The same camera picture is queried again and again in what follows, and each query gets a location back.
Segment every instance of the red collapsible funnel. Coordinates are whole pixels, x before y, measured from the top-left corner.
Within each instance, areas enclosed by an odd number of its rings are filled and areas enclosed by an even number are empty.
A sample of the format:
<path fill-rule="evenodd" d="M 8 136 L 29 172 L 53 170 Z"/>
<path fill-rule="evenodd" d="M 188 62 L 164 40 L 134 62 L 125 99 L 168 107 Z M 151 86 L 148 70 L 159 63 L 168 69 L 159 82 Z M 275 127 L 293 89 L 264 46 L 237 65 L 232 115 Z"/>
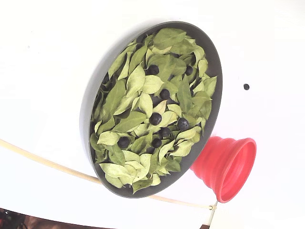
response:
<path fill-rule="evenodd" d="M 234 140 L 211 137 L 191 170 L 216 194 L 221 203 L 230 201 L 246 182 L 256 155 L 251 138 Z"/>

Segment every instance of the berry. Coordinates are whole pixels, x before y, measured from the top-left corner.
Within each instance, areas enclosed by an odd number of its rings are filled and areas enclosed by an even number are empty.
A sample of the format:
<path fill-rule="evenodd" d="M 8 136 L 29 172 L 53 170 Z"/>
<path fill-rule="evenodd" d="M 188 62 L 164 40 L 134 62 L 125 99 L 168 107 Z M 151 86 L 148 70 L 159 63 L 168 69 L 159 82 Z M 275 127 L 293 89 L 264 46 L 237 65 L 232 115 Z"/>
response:
<path fill-rule="evenodd" d="M 129 143 L 130 143 L 130 141 L 129 141 L 128 137 L 121 137 L 118 141 L 118 146 L 121 149 L 125 149 L 129 146 Z"/>
<path fill-rule="evenodd" d="M 159 148 L 161 145 L 162 145 L 162 141 L 161 141 L 159 138 L 155 138 L 155 139 L 152 141 L 152 146 L 153 146 L 154 148 Z"/>
<path fill-rule="evenodd" d="M 187 130 L 189 128 L 190 124 L 185 118 L 180 118 L 178 120 L 178 128 L 179 130 Z"/>
<path fill-rule="evenodd" d="M 159 68 L 157 65 L 151 65 L 148 68 L 149 75 L 157 75 L 159 73 Z"/>
<path fill-rule="evenodd" d="M 161 92 L 160 92 L 160 97 L 163 99 L 163 100 L 168 100 L 170 98 L 170 92 L 167 90 L 167 89 L 163 89 Z"/>
<path fill-rule="evenodd" d="M 171 134 L 171 130 L 167 127 L 161 128 L 161 130 L 159 130 L 159 134 L 161 137 L 166 137 Z"/>
<path fill-rule="evenodd" d="M 159 113 L 153 113 L 149 118 L 149 122 L 152 125 L 158 125 L 162 121 L 162 116 Z"/>
<path fill-rule="evenodd" d="M 190 75 L 193 73 L 193 68 L 191 66 L 187 66 L 185 70 L 186 75 Z"/>

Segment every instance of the green leaf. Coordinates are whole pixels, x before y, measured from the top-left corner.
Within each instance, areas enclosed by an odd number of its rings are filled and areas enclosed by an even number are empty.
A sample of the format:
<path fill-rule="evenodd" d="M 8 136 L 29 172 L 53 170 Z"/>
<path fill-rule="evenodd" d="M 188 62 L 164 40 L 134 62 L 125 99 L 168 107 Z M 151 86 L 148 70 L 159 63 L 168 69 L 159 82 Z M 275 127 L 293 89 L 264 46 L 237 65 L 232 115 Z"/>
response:
<path fill-rule="evenodd" d="M 159 73 L 157 76 L 159 76 L 163 82 L 168 80 L 175 67 L 174 58 L 170 54 L 152 56 L 148 61 L 147 67 L 149 68 L 150 65 L 158 66 Z"/>
<path fill-rule="evenodd" d="M 115 125 L 114 118 L 112 116 L 108 122 L 102 124 L 99 127 L 99 129 L 97 130 L 97 135 L 100 136 L 100 134 L 103 133 L 104 131 L 111 130 L 114 127 L 114 125 Z"/>
<path fill-rule="evenodd" d="M 137 161 L 140 162 L 140 156 L 135 154 L 134 152 L 128 151 L 128 150 L 122 150 L 125 161 Z"/>
<path fill-rule="evenodd" d="M 177 161 L 174 161 L 174 160 L 169 160 L 169 162 L 167 163 L 165 168 L 168 171 L 172 171 L 172 172 L 180 172 L 181 171 L 180 164 Z"/>
<path fill-rule="evenodd" d="M 135 128 L 133 131 L 135 132 L 135 134 L 138 136 L 138 137 L 141 137 L 143 135 L 146 135 L 148 130 L 148 124 L 140 124 L 138 125 L 137 128 Z"/>
<path fill-rule="evenodd" d="M 109 159 L 118 165 L 125 165 L 125 156 L 123 151 L 119 148 L 118 144 L 108 147 Z"/>
<path fill-rule="evenodd" d="M 177 104 L 168 104 L 167 107 L 170 111 L 174 111 L 179 117 L 182 116 L 181 108 Z"/>
<path fill-rule="evenodd" d="M 129 51 L 133 51 L 136 44 L 133 44 L 131 46 L 128 46 L 112 63 L 111 67 L 108 70 L 109 79 L 111 79 L 112 75 L 121 67 L 121 65 L 124 63 L 125 55 Z"/>
<path fill-rule="evenodd" d="M 175 140 L 171 141 L 170 143 L 164 145 L 159 152 L 159 163 L 161 163 L 161 160 L 164 158 L 164 155 L 168 153 L 168 151 L 173 147 L 173 144 L 175 143 Z"/>
<path fill-rule="evenodd" d="M 126 161 L 125 164 L 134 167 L 136 170 L 144 168 L 144 166 L 137 161 Z"/>
<path fill-rule="evenodd" d="M 107 122 L 113 115 L 114 111 L 117 109 L 120 104 L 121 99 L 123 98 L 125 90 L 126 80 L 118 80 L 115 86 L 111 89 L 106 97 L 106 102 L 102 107 L 103 111 L 106 112 L 104 121 Z"/>
<path fill-rule="evenodd" d="M 152 112 L 159 113 L 162 115 L 165 112 L 165 109 L 166 109 L 166 100 L 163 100 L 153 108 Z"/>
<path fill-rule="evenodd" d="M 171 48 L 172 48 L 172 47 L 170 46 L 170 47 L 167 47 L 166 49 L 160 50 L 160 49 L 158 49 L 158 48 L 156 48 L 156 47 L 153 47 L 153 48 L 152 48 L 152 52 L 153 52 L 154 54 L 157 54 L 157 55 L 163 55 L 163 54 L 169 53 L 170 50 L 171 50 Z"/>
<path fill-rule="evenodd" d="M 148 180 L 139 180 L 135 183 L 132 184 L 132 188 L 133 188 L 133 194 L 136 192 L 136 191 L 139 191 L 140 189 L 143 189 L 143 188 L 146 188 L 146 187 L 149 187 L 150 185 L 152 185 L 153 183 L 153 179 L 148 179 Z"/>
<path fill-rule="evenodd" d="M 132 144 L 131 150 L 137 154 L 141 153 L 146 148 L 147 144 L 150 144 L 152 142 L 152 138 L 152 132 L 150 132 L 148 135 L 139 137 Z"/>
<path fill-rule="evenodd" d="M 120 79 L 124 79 L 128 76 L 128 70 L 129 70 L 129 62 L 130 62 L 130 57 L 132 55 L 132 52 L 127 52 L 127 57 L 126 57 L 126 62 L 125 62 L 125 65 L 118 77 L 118 80 Z"/>
<path fill-rule="evenodd" d="M 138 111 L 131 111 L 130 115 L 122 119 L 119 124 L 117 124 L 112 131 L 117 131 L 121 133 L 125 133 L 128 130 L 138 126 L 146 119 L 146 114 L 143 114 Z"/>
<path fill-rule="evenodd" d="M 149 94 L 141 94 L 139 101 L 139 109 L 147 115 L 147 118 L 150 118 L 152 116 L 153 101 Z"/>
<path fill-rule="evenodd" d="M 151 156 L 151 154 L 142 154 L 140 156 L 140 162 L 144 166 L 144 168 L 137 170 L 137 175 L 133 180 L 134 183 L 141 180 L 148 174 L 151 163 Z"/>
<path fill-rule="evenodd" d="M 194 46 L 186 39 L 172 46 L 171 52 L 179 55 L 191 54 L 194 51 Z"/>
<path fill-rule="evenodd" d="M 134 93 L 138 92 L 145 83 L 145 72 L 141 65 L 138 65 L 134 71 L 130 74 L 127 80 L 127 93 L 126 97 L 132 96 Z"/>
<path fill-rule="evenodd" d="M 173 75 L 182 75 L 186 71 L 186 64 L 183 60 L 174 58 L 175 68 L 172 72 Z"/>
<path fill-rule="evenodd" d="M 120 166 L 117 164 L 112 164 L 112 163 L 102 163 L 100 164 L 102 170 L 104 171 L 105 174 L 118 178 L 121 176 L 127 176 L 127 177 L 132 177 L 128 174 L 127 169 L 124 166 Z"/>
<path fill-rule="evenodd" d="M 158 174 L 153 174 L 153 175 L 152 175 L 152 181 L 153 181 L 153 182 L 152 182 L 151 186 L 156 186 L 156 185 L 158 185 L 158 184 L 161 183 L 161 180 L 160 180 Z"/>
<path fill-rule="evenodd" d="M 164 28 L 161 29 L 153 39 L 153 44 L 158 49 L 166 49 L 185 38 L 186 32 L 180 29 Z"/>
<path fill-rule="evenodd" d="M 191 141 L 184 141 L 178 144 L 178 148 L 172 152 L 170 155 L 171 156 L 187 156 L 190 151 L 192 146 L 194 145 L 193 142 Z"/>
<path fill-rule="evenodd" d="M 198 62 L 198 69 L 199 69 L 199 77 L 203 77 L 203 74 L 208 69 L 208 61 L 206 59 L 200 60 Z"/>
<path fill-rule="evenodd" d="M 200 80 L 200 83 L 193 89 L 194 94 L 197 92 L 203 92 L 204 91 L 204 82 L 203 80 Z"/>
<path fill-rule="evenodd" d="M 177 98 L 180 102 L 180 107 L 183 112 L 187 112 L 192 107 L 192 96 L 190 85 L 186 77 L 183 78 L 177 92 Z"/>
<path fill-rule="evenodd" d="M 211 97 L 214 94 L 215 87 L 217 82 L 217 76 L 206 79 L 205 83 L 205 92 Z"/>
<path fill-rule="evenodd" d="M 198 62 L 204 57 L 204 50 L 202 47 L 200 47 L 199 45 L 195 45 L 194 46 L 194 54 L 196 57 L 196 62 L 195 65 L 198 64 Z"/>
<path fill-rule="evenodd" d="M 147 46 L 144 45 L 141 48 L 139 48 L 133 55 L 130 60 L 129 70 L 128 73 L 131 74 L 133 70 L 138 66 L 142 59 L 144 58 L 145 54 L 147 52 Z"/>
<path fill-rule="evenodd" d="M 120 139 L 120 136 L 115 132 L 106 131 L 100 134 L 97 144 L 105 144 L 112 146 L 116 144 Z"/>
<path fill-rule="evenodd" d="M 120 102 L 120 105 L 118 106 L 116 111 L 113 113 L 113 115 L 119 115 L 119 114 L 123 113 L 124 111 L 128 110 L 129 108 L 131 108 L 132 103 L 137 96 L 138 96 L 138 94 L 134 93 L 130 97 L 123 97 Z"/>
<path fill-rule="evenodd" d="M 164 82 L 156 75 L 145 76 L 145 83 L 142 91 L 147 94 L 153 94 L 157 92 Z"/>
<path fill-rule="evenodd" d="M 122 188 L 122 187 L 123 187 L 123 184 L 122 184 L 122 182 L 120 181 L 120 179 L 111 177 L 111 176 L 109 176 L 109 175 L 107 175 L 107 174 L 105 174 L 105 178 L 106 178 L 106 180 L 107 180 L 110 184 L 112 184 L 113 186 L 115 186 L 115 187 L 117 187 L 117 188 Z"/>

